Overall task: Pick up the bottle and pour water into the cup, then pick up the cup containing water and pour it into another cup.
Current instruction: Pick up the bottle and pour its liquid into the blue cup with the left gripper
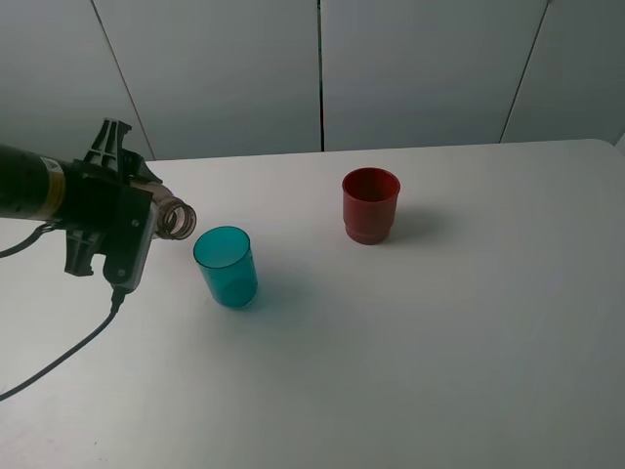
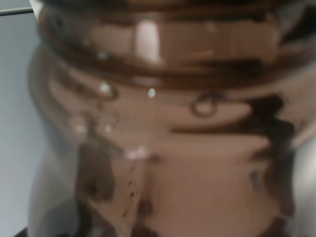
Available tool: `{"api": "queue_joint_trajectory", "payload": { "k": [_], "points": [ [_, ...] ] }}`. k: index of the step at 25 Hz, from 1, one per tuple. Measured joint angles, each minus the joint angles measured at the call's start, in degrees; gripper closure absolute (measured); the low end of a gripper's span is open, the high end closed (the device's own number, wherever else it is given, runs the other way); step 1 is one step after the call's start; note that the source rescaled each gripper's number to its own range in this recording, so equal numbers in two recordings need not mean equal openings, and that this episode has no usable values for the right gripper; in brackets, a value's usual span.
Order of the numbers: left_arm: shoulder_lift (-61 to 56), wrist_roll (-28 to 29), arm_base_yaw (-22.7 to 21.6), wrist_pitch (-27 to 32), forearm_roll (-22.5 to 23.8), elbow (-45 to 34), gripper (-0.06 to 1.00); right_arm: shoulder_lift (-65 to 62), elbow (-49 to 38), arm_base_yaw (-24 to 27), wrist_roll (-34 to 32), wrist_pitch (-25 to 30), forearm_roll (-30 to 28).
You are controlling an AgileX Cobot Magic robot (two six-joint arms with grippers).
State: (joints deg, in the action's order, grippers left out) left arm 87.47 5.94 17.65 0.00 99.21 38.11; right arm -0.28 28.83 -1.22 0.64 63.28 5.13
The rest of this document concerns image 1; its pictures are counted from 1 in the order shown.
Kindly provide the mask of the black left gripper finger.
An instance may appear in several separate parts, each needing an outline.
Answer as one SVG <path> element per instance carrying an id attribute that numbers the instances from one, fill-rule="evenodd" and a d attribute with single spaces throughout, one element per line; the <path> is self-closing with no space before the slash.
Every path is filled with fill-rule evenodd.
<path id="1" fill-rule="evenodd" d="M 130 184 L 158 184 L 163 181 L 159 179 L 147 167 L 145 160 L 136 152 L 123 149 L 121 151 L 122 180 Z"/>
<path id="2" fill-rule="evenodd" d="M 123 121 L 105 118 L 83 161 L 107 170 L 122 171 L 123 142 L 131 130 L 132 126 Z"/>

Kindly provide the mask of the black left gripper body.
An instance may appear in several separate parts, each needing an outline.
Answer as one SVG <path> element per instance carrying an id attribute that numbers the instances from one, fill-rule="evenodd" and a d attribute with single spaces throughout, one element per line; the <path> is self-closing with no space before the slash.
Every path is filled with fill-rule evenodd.
<path id="1" fill-rule="evenodd" d="M 105 236 L 113 222 L 122 186 L 122 171 L 75 161 L 69 166 L 67 190 L 62 204 L 65 230 L 64 271 L 76 277 L 93 273 L 92 259 L 104 256 Z"/>

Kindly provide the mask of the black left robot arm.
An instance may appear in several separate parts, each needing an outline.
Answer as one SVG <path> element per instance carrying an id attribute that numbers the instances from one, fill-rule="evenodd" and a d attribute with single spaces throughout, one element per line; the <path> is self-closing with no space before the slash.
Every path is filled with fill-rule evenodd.
<path id="1" fill-rule="evenodd" d="M 156 221 L 146 185 L 161 181 L 139 154 L 124 149 L 130 130 L 106 119 L 86 155 L 72 161 L 2 147 L 1 215 L 64 231 L 66 273 L 87 277 L 93 257 L 102 255 L 106 280 L 134 289 Z"/>

